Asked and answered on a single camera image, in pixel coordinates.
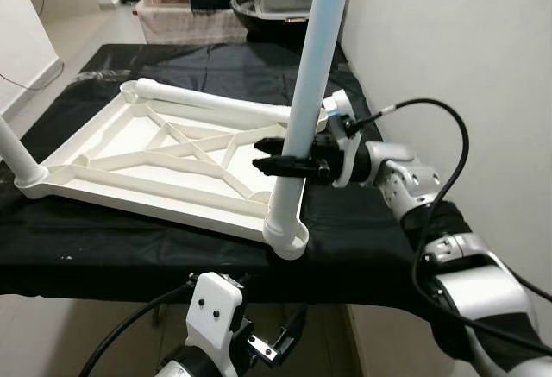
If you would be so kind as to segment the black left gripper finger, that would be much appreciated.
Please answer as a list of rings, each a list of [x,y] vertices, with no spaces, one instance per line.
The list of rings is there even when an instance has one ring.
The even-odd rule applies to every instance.
[[[279,340],[275,344],[275,348],[281,354],[290,354],[300,342],[301,335],[304,333],[304,327],[306,327],[308,310],[308,306],[297,307],[292,312],[291,317],[287,319],[287,322],[281,326]]]

